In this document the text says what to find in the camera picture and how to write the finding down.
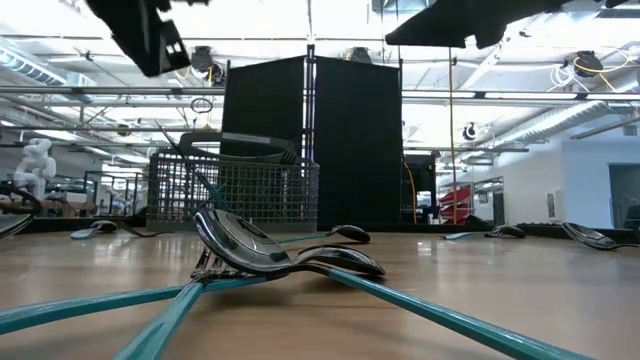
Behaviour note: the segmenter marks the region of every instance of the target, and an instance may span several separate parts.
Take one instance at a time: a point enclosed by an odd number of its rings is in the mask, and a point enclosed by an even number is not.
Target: humanoid robot
[[[50,148],[48,139],[31,139],[22,149],[24,158],[13,175],[14,185],[26,187],[38,200],[44,198],[46,181],[56,175],[56,161],[48,154]],[[27,172],[29,167],[33,167],[31,172]]]

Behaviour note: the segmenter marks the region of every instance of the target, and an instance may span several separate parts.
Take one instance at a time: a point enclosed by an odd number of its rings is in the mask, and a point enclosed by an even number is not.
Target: ceiling light
[[[587,95],[587,99],[630,101],[640,100],[640,94],[589,94]]]
[[[103,62],[115,65],[132,65],[133,61],[128,57],[116,57],[116,56],[91,56],[92,61]],[[50,63],[67,63],[67,62],[82,62],[87,61],[86,56],[64,56],[47,59]]]
[[[404,150],[405,155],[431,155],[429,150]]]
[[[110,153],[108,153],[108,152],[106,152],[106,151],[104,151],[102,149],[94,148],[94,147],[91,147],[91,146],[87,146],[86,149],[91,151],[91,152],[93,152],[93,153],[96,153],[98,155],[111,156]]]
[[[473,91],[454,91],[454,99],[470,99],[476,96]],[[402,97],[420,97],[420,98],[441,98],[447,99],[450,96],[448,91],[420,91],[420,90],[408,90],[402,92]]]
[[[527,93],[527,92],[495,92],[487,93],[487,99],[575,99],[574,93]]]
[[[36,133],[48,137],[52,137],[60,140],[78,140],[79,138],[68,131],[59,131],[59,130],[36,130]]]
[[[117,157],[119,157],[122,160],[126,160],[126,161],[130,161],[130,162],[134,162],[134,163],[138,163],[138,164],[148,164],[149,163],[149,159],[142,157],[142,156],[137,156],[137,155],[116,155]]]
[[[127,168],[120,166],[112,166],[109,164],[102,164],[102,171],[105,172],[129,172],[129,173],[142,173],[142,169],[140,168]]]
[[[137,136],[127,136],[127,137],[118,136],[118,137],[114,137],[112,140],[120,143],[129,143],[129,144],[147,144],[148,143],[147,140],[139,138]]]

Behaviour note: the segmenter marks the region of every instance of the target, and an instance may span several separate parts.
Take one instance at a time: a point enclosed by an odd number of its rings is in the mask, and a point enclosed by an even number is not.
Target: white wall
[[[563,188],[562,142],[532,145],[528,153],[506,153],[496,157],[494,166],[469,167],[458,181],[477,182],[496,177],[504,179],[505,220],[508,224],[548,223],[546,194]],[[439,177],[447,183],[451,177]],[[556,205],[563,217],[561,203]]]
[[[562,157],[567,221],[612,228],[609,165],[640,164],[640,141],[567,140]]]
[[[493,221],[493,191],[487,193],[487,202],[481,203],[476,194],[473,198],[473,215],[482,220]]]

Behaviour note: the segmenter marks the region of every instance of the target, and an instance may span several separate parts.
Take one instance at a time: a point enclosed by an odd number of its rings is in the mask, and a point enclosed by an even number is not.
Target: wire basket
[[[151,156],[147,228],[195,231],[192,216],[209,208],[229,211],[265,232],[315,232],[318,217],[319,166],[228,161],[189,156],[217,190],[207,189],[173,150]]]

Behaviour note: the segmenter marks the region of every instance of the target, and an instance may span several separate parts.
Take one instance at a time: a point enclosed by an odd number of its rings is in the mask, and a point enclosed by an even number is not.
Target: table surface
[[[387,270],[385,285],[601,359],[637,359],[640,251],[597,252],[568,240],[440,240],[373,234],[354,245]],[[347,244],[338,236],[336,242]],[[294,256],[304,247],[287,245]],[[0,308],[182,284],[203,245],[194,235],[68,234],[0,241]],[[167,301],[0,337],[0,359],[110,359]],[[501,359],[472,340],[316,274],[203,295],[166,359]]]

